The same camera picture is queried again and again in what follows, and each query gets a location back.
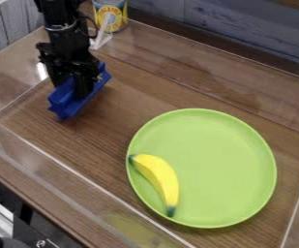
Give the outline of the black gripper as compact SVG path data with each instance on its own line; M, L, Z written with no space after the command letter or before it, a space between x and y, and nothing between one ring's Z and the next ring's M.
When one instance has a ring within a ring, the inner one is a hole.
M63 83L65 76L73 77L73 94L84 99L93 90L93 78L99 75L99 59L88 52L57 53L49 43L37 43L39 61L45 65L53 86Z

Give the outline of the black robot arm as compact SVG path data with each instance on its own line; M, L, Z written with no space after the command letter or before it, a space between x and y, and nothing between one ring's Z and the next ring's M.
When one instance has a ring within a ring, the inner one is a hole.
M83 0L33 0L44 18L44 30L49 42L35 45L39 60L57 87L73 79L73 94L83 99L93 91L99 75L99 59L89 52L89 40L97 35L88 32L89 17L79 11Z

